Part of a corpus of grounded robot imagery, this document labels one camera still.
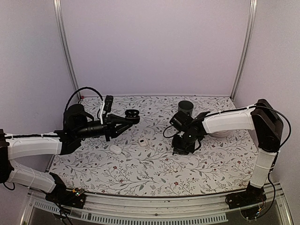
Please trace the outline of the black earbud charging case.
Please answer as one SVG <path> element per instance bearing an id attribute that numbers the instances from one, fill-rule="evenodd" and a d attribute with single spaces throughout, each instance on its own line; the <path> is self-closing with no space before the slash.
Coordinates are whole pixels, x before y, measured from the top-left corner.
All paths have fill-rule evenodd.
<path id="1" fill-rule="evenodd" d="M 128 109 L 125 111 L 125 118 L 127 120 L 138 120 L 140 119 L 139 113 L 137 109 Z"/>

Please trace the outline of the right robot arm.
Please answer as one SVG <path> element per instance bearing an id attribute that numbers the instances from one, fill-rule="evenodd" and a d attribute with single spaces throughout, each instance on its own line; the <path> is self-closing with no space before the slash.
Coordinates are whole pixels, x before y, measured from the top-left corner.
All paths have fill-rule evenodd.
<path id="1" fill-rule="evenodd" d="M 286 143 L 282 140 L 284 123 L 289 120 L 273 109 L 265 99 L 259 99 L 254 105 L 215 113 L 202 112 L 196 118 L 178 111 L 170 120 L 177 133 L 172 136 L 172 148 L 175 153 L 194 153 L 206 135 L 233 131 L 255 131 L 258 141 L 258 158 L 249 182 L 250 188 L 243 193 L 242 200 L 253 204 L 260 198 L 262 188 L 272 170 L 280 148 Z"/>

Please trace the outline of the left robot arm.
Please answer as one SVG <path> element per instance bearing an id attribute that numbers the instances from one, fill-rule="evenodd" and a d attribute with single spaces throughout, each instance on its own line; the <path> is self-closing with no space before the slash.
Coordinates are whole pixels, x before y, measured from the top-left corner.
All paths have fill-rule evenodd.
<path id="1" fill-rule="evenodd" d="M 59 203 L 70 199 L 65 183 L 52 172 L 40 172 L 16 162 L 37 155 L 69 155 L 87 138 L 116 138 L 140 121 L 139 111 L 129 109 L 125 116 L 106 114 L 96 120 L 84 106 L 74 104 L 63 114 L 62 130 L 47 134 L 7 135 L 0 132 L 0 181 L 17 183 L 49 193 Z"/>

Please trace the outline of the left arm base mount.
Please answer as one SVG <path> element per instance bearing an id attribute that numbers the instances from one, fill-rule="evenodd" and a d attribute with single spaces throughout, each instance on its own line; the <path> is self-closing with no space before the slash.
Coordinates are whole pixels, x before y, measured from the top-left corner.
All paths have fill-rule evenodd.
<path id="1" fill-rule="evenodd" d="M 45 199 L 58 205 L 83 209 L 86 200 L 85 190 L 80 188 L 68 190 L 57 174 L 51 172 L 50 175 L 54 178 L 56 186 L 52 192 L 45 194 Z"/>

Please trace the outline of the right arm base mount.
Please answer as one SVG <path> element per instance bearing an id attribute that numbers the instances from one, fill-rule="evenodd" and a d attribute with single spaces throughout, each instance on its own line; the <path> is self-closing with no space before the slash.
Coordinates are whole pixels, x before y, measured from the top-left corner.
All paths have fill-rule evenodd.
<path id="1" fill-rule="evenodd" d="M 229 206 L 229 209 L 235 209 L 240 207 L 249 206 L 252 204 L 262 203 L 267 200 L 264 188 L 257 188 L 250 183 L 246 190 L 241 192 L 234 192 L 228 194 L 225 197 L 225 203 Z"/>

